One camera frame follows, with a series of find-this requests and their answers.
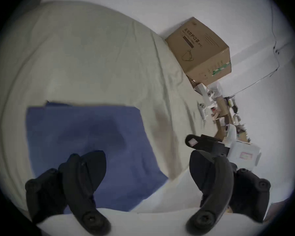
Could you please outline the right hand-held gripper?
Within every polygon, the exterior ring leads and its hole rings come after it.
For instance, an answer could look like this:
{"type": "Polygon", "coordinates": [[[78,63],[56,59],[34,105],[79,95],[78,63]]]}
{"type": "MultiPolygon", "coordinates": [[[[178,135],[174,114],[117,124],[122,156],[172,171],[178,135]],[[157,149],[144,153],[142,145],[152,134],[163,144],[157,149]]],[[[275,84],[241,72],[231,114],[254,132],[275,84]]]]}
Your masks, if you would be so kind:
{"type": "Polygon", "coordinates": [[[215,137],[189,134],[185,144],[192,148],[190,158],[199,157],[199,151],[204,151],[211,158],[221,156],[221,143],[229,149],[227,157],[237,167],[255,167],[261,157],[261,148],[255,144],[241,141],[237,138],[236,127],[233,124],[221,126],[217,124],[218,132],[215,137]]]}

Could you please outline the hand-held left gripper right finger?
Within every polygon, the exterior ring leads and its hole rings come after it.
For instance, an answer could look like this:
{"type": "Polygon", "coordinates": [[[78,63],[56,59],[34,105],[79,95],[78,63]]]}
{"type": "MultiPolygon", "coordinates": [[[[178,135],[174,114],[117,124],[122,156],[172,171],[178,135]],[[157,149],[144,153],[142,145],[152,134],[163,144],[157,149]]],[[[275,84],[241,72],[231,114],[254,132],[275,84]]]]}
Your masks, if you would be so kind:
{"type": "Polygon", "coordinates": [[[186,223],[189,234],[206,234],[219,222],[228,208],[262,223],[268,208],[271,184],[252,171],[235,169],[224,154],[205,157],[193,151],[190,175],[203,194],[200,209],[186,223]]]}

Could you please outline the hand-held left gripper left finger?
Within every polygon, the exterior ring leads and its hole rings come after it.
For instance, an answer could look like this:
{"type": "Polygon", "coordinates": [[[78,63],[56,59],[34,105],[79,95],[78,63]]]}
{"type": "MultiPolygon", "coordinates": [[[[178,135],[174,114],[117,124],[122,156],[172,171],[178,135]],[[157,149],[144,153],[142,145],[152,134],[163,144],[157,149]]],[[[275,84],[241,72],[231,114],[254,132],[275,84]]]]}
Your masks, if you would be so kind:
{"type": "Polygon", "coordinates": [[[94,192],[106,174],[101,150],[71,154],[58,169],[51,168],[25,184],[26,203],[33,224],[64,214],[69,207],[79,224],[95,236],[107,235],[109,220],[96,209],[94,192]]]}

